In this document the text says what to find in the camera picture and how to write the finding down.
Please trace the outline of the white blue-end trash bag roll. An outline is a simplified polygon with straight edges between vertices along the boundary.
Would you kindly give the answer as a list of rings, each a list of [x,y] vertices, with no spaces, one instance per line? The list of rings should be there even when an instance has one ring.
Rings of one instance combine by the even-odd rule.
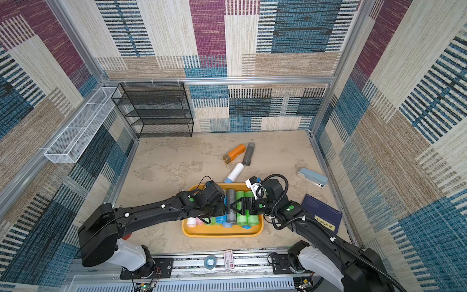
[[[231,184],[234,183],[237,178],[240,176],[244,169],[244,165],[242,163],[237,163],[235,167],[232,169],[232,171],[228,174],[226,179],[224,180],[224,183]]]

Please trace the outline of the yellow plastic storage tray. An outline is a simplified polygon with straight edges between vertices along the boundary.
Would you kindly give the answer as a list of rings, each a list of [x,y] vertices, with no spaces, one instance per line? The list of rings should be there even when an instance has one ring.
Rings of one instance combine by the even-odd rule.
[[[244,229],[241,226],[233,225],[231,228],[225,228],[222,225],[197,225],[190,227],[187,220],[182,221],[181,229],[187,237],[192,238],[236,238],[236,237],[255,237],[258,236],[264,228],[264,220],[259,216],[259,225],[250,229]]]

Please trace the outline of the light blue trash bag roll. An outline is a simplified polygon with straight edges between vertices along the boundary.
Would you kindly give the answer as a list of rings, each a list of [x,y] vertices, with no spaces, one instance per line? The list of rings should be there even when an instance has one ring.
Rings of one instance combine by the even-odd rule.
[[[217,217],[215,220],[216,220],[216,224],[217,225],[225,225],[225,224],[228,224],[227,222],[227,198],[225,197],[224,199],[224,214]]]

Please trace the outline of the light blue stapler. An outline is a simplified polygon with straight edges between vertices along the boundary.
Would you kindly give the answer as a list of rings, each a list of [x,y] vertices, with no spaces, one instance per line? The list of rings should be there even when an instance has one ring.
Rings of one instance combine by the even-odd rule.
[[[297,176],[321,189],[328,183],[327,177],[306,168],[300,168],[297,172]]]

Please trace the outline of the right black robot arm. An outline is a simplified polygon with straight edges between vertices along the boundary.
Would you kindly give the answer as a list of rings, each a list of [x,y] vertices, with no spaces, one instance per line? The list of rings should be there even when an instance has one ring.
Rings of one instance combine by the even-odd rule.
[[[264,179],[256,199],[243,197],[229,204],[242,215],[268,215],[274,229],[289,229],[304,238],[289,251],[294,270],[312,271],[342,292],[403,292],[404,287],[386,270],[373,249],[361,249],[340,238],[318,222],[301,204],[289,200],[289,183],[281,184],[282,175]]]

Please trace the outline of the tape roll on rail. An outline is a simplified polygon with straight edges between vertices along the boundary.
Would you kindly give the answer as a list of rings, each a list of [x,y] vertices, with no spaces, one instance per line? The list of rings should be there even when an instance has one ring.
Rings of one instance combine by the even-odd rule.
[[[216,267],[217,257],[215,255],[208,255],[204,259],[204,267],[207,270],[213,270]]]

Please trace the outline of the white blue trash bag roll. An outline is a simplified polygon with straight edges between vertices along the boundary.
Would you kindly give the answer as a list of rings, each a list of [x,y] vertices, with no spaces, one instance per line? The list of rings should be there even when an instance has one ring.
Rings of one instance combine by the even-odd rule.
[[[194,218],[194,217],[188,218],[187,226],[190,228],[195,228],[197,226],[197,218]]]

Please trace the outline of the dark blue notebook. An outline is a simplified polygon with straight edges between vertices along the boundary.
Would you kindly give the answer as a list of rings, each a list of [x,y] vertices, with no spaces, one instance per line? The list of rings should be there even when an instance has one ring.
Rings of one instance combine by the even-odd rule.
[[[309,194],[305,195],[301,205],[313,216],[315,220],[333,231],[335,234],[338,233],[343,217],[341,211],[332,208],[328,204],[323,203]]]

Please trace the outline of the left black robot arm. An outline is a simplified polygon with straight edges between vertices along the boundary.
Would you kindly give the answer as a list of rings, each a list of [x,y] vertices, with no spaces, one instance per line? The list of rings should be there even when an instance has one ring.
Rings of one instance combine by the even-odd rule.
[[[224,199],[224,190],[209,181],[203,189],[179,192],[156,203],[129,208],[102,204],[78,229],[82,265],[93,267],[109,260],[117,241],[140,229],[168,221],[219,217],[226,212]]]

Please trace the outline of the green trash bag roll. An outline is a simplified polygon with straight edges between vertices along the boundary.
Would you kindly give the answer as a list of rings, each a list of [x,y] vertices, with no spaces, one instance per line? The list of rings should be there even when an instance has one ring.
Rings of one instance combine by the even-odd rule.
[[[254,197],[253,192],[248,191],[245,193],[245,197]],[[260,224],[259,216],[258,215],[246,215],[247,225],[249,226],[257,226]]]

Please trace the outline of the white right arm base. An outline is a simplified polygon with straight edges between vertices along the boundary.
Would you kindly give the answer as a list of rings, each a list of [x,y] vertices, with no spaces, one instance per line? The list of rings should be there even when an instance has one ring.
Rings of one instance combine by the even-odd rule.
[[[299,241],[286,254],[271,253],[267,261],[274,274],[311,274],[321,276],[341,292],[344,291],[343,274],[323,253],[305,241]]]

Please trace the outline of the black mesh shelf rack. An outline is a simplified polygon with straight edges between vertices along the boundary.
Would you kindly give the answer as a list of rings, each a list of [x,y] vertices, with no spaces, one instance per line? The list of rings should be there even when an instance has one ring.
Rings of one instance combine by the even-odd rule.
[[[182,82],[122,82],[111,99],[139,139],[193,135],[192,110]]]

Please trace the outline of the orange trash bag roll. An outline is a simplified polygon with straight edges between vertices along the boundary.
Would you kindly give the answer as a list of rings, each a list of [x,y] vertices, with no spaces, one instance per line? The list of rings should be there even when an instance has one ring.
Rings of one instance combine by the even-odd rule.
[[[239,146],[237,146],[236,148],[234,148],[233,150],[231,150],[229,153],[225,154],[223,156],[223,161],[226,163],[226,164],[229,164],[231,163],[236,157],[238,157],[240,154],[244,153],[246,151],[246,147],[244,146],[244,144],[240,144]]]

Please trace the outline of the white red label card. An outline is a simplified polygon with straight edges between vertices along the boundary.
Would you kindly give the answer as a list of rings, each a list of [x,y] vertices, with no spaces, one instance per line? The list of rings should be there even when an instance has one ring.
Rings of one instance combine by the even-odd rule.
[[[223,261],[226,271],[233,270],[235,268],[233,250],[229,249],[223,251]]]

